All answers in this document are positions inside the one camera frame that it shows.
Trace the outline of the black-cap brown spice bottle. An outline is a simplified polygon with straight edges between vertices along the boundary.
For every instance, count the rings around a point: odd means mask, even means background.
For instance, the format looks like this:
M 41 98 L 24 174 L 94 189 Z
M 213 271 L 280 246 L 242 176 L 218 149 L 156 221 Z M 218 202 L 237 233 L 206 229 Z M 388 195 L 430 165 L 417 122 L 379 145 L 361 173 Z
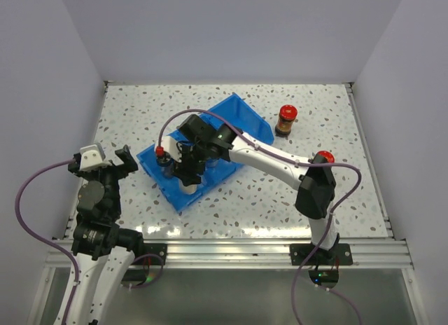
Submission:
M 171 157 L 157 158 L 157 164 L 164 178 L 171 179 L 174 176 L 174 160 Z

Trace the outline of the red-cap dark sauce jar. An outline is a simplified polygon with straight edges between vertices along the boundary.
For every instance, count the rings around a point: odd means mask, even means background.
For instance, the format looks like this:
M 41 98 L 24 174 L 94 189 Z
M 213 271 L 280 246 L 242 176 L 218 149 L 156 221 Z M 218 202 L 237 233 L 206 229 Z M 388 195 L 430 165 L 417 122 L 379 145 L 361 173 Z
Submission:
M 278 121 L 275 125 L 276 135 L 287 137 L 291 133 L 297 114 L 298 110 L 293 105 L 283 105 L 279 110 Z

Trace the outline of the black-cap white spice bottle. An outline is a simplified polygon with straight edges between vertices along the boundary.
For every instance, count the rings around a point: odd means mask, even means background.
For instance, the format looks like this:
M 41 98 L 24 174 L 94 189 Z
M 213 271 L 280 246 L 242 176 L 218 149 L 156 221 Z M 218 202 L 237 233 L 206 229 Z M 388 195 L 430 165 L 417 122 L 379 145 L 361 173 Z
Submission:
M 191 185 L 185 186 L 182 182 L 180 182 L 179 188 L 183 193 L 185 193 L 187 195 L 192 195 L 197 191 L 197 184 L 191 184 Z

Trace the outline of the silver-lid shaker jar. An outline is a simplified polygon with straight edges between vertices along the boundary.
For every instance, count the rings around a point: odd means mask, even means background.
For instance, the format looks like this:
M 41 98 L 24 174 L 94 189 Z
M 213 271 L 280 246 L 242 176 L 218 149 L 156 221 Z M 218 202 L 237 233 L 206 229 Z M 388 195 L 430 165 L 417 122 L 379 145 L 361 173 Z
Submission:
M 208 159 L 206 161 L 206 167 L 207 168 L 214 168 L 218 165 L 220 159 L 219 158 L 214 158 L 214 159 Z

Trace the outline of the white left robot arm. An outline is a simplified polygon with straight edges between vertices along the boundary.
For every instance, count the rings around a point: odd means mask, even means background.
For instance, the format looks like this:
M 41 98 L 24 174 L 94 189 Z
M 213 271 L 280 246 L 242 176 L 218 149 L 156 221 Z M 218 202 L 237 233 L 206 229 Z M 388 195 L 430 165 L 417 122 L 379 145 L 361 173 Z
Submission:
M 138 170 L 129 146 L 107 160 L 100 144 L 80 149 L 68 171 L 85 180 L 78 192 L 67 284 L 56 324 L 104 324 L 104 315 L 129 265 L 146 254 L 142 234 L 121 228 L 119 181 Z

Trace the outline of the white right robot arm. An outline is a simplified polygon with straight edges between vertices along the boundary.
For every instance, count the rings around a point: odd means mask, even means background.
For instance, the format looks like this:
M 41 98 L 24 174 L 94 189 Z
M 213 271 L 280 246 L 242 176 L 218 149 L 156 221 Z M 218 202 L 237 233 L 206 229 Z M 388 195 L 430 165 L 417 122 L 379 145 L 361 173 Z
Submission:
M 335 178 L 327 159 L 316 155 L 308 161 L 265 144 L 225 121 L 218 129 L 193 114 L 182 122 L 179 132 L 190 142 L 184 148 L 177 176 L 184 186 L 199 182 L 209 160 L 224 160 L 260 170 L 297 191 L 295 208 L 309 219 L 311 254 L 318 263 L 329 263 L 337 255 L 338 233 L 328 208 L 335 198 Z

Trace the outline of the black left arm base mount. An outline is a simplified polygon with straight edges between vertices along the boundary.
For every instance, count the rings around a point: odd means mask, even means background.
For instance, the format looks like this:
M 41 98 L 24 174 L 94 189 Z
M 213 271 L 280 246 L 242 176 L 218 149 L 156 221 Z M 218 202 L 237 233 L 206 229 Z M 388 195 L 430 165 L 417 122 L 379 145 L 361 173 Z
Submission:
M 166 263 L 168 245 L 166 243 L 145 243 L 143 255 L 152 254 L 141 259 L 138 264 L 144 266 L 160 266 Z

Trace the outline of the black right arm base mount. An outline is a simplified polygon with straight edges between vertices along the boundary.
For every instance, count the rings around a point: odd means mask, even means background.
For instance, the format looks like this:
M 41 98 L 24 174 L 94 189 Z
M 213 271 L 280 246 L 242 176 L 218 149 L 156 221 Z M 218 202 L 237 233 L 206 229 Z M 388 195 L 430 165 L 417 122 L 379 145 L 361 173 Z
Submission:
M 314 245 L 309 244 L 291 244 L 289 246 L 289 254 L 291 264 L 293 266 L 299 266 L 306 259 L 309 253 L 314 249 Z M 317 266 L 333 266 L 353 265 L 354 261 L 351 254 L 351 248 L 349 244 L 337 244 L 331 250 L 326 251 L 318 249 L 305 263 L 305 265 L 317 265 Z

